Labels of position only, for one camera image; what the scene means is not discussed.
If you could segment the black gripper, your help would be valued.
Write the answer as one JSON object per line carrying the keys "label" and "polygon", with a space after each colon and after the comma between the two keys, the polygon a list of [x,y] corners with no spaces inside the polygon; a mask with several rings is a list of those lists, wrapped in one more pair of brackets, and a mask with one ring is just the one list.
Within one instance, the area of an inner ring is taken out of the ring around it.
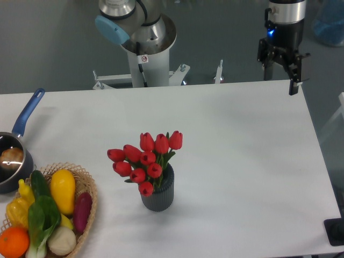
{"label": "black gripper", "polygon": [[304,21],[291,24],[268,21],[266,26],[267,34],[259,40],[257,53],[257,60],[262,63],[264,69],[263,79],[272,79],[274,63],[283,65],[290,79],[289,95],[295,95],[303,82],[310,78],[311,71],[311,54],[299,53]]}

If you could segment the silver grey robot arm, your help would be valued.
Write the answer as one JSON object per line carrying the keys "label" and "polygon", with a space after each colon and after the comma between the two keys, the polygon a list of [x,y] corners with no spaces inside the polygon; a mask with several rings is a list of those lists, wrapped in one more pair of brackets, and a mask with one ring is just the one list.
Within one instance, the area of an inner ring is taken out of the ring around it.
{"label": "silver grey robot arm", "polygon": [[[169,50],[176,40],[173,21],[162,14],[161,1],[99,1],[95,19],[99,33],[127,53],[135,88],[182,85],[190,67],[169,70]],[[267,34],[260,39],[257,60],[265,81],[273,65],[283,67],[290,79],[289,94],[310,78],[310,54],[301,54],[306,1],[269,1],[264,11]]]}

